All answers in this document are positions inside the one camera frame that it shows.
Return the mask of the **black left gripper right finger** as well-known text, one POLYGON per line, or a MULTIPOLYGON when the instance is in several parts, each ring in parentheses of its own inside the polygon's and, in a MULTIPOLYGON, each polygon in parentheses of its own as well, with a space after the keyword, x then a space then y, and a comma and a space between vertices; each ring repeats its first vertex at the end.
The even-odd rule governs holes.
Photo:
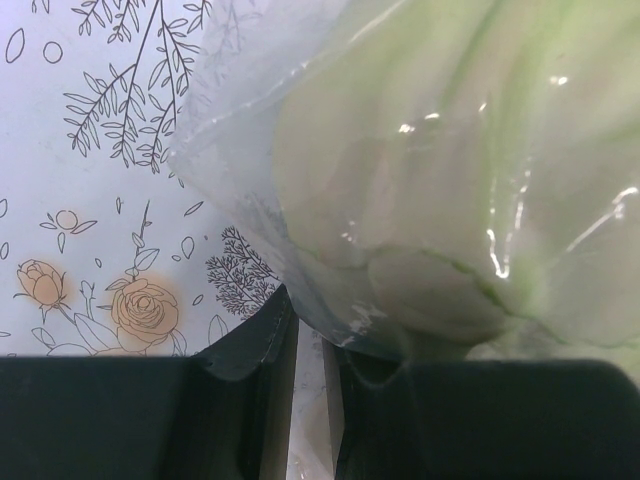
POLYGON ((323 354, 339 479, 639 475, 639 390, 609 363, 323 354))

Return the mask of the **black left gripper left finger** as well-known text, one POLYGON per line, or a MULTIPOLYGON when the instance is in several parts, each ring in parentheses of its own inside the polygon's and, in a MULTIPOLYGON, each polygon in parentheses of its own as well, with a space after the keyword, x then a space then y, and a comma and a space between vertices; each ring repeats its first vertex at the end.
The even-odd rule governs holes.
POLYGON ((298 318, 285 288, 191 357, 1 363, 5 479, 282 479, 298 318))

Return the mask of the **clear zip top bag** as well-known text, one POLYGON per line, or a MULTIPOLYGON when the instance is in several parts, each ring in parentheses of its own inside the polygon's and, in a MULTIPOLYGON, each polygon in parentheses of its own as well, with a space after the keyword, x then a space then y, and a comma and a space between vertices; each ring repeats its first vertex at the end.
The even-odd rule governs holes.
POLYGON ((639 5, 273 1, 170 162, 324 337, 298 479, 639 475, 639 5))

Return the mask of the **fake green cabbage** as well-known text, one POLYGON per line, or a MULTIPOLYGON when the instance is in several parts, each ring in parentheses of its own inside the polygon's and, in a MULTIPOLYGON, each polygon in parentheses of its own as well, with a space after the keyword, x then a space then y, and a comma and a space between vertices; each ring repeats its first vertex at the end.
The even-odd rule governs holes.
POLYGON ((639 5, 352 1, 272 178, 339 319, 463 347, 639 343, 639 5))

